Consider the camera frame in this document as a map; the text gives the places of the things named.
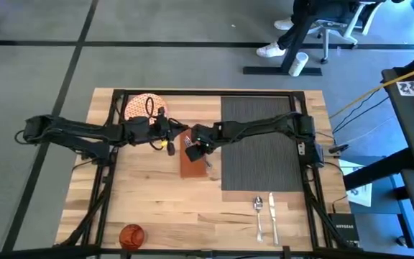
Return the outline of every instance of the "wooden tabletop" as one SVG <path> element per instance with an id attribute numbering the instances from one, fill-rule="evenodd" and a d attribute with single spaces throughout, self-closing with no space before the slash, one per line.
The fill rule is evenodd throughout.
<path id="1" fill-rule="evenodd" d="M 112 93 L 112 88 L 95 89 L 88 123 L 105 122 Z M 182 123 L 192 126 L 221 121 L 220 96 L 162 97 L 170 116 Z M 305 91 L 305 97 L 317 131 L 331 135 L 322 91 Z M 333 143 L 322 135 L 317 135 L 317 141 L 324 145 Z M 174 144 L 177 153 L 172 157 L 149 145 L 119 149 L 102 247 L 120 248 L 121 229 L 127 224 L 139 224 L 147 233 L 144 249 L 282 250 L 272 244 L 266 199 L 261 217 L 264 242 L 256 241 L 257 218 L 252 199 L 256 195 L 266 198 L 268 193 L 222 191 L 221 148 L 208 157 L 213 169 L 207 178 L 181 179 L 179 141 Z M 327 161 L 338 164 L 335 159 Z M 342 174 L 332 165 L 319 172 L 326 209 L 331 212 L 331 203 L 346 195 Z M 96 167 L 91 164 L 73 172 L 56 242 L 66 239 L 86 214 L 95 174 Z M 292 251 L 311 251 L 303 192 L 274 192 L 274 195 L 280 244 L 290 246 Z M 346 199 L 336 202 L 336 211 L 349 213 Z M 318 216 L 316 225 L 319 242 L 323 244 Z"/>

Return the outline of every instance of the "person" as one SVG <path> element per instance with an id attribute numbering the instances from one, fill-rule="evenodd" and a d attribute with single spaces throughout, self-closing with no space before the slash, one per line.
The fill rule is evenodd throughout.
<path id="1" fill-rule="evenodd" d="M 395 3 L 400 3 L 404 0 L 392 0 Z M 280 30 L 287 30 L 287 32 L 279 37 L 277 42 L 273 42 L 269 45 L 257 49 L 257 54 L 263 58 L 271 58 L 282 56 L 292 43 L 296 31 L 299 26 L 302 26 L 304 21 L 303 17 L 305 12 L 308 11 L 309 0 L 295 0 L 293 2 L 293 15 L 289 19 L 276 21 L 274 27 Z M 356 10 L 356 1 L 332 1 L 328 0 L 327 3 L 319 7 L 316 11 L 316 15 L 319 19 L 343 19 L 352 17 Z M 364 9 L 362 13 L 368 11 L 368 7 Z M 312 24 L 308 33 L 316 32 L 318 28 Z"/>

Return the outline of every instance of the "gray placemat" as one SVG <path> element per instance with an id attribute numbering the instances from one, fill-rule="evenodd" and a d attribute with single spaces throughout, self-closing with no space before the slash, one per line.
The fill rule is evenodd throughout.
<path id="1" fill-rule="evenodd" d="M 285 97 L 221 98 L 221 120 L 248 122 L 289 111 L 290 102 Z M 223 146 L 221 190 L 302 191 L 295 141 L 271 133 Z"/>

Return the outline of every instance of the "chair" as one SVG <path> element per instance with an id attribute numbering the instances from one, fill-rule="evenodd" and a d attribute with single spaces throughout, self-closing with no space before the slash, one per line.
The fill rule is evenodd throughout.
<path id="1" fill-rule="evenodd" d="M 374 1 L 360 1 L 354 16 L 348 19 L 319 19 L 316 24 L 319 27 L 317 38 L 323 38 L 323 58 L 322 64 L 328 62 L 328 36 L 329 33 L 337 35 L 344 40 L 351 43 L 351 49 L 357 47 L 357 40 L 351 36 L 354 30 L 360 31 L 363 35 L 367 35 L 370 26 L 372 25 L 373 17 L 382 2 Z M 362 15 L 362 11 L 366 6 L 369 6 L 367 13 Z"/>

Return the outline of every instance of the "brown cutting board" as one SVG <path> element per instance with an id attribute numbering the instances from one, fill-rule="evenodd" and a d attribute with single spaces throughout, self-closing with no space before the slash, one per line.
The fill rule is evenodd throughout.
<path id="1" fill-rule="evenodd" d="M 191 137 L 191 129 L 187 129 L 180 137 L 180 177 L 181 178 L 199 178 L 207 177 L 206 162 L 204 159 L 191 162 L 185 153 L 185 137 Z"/>

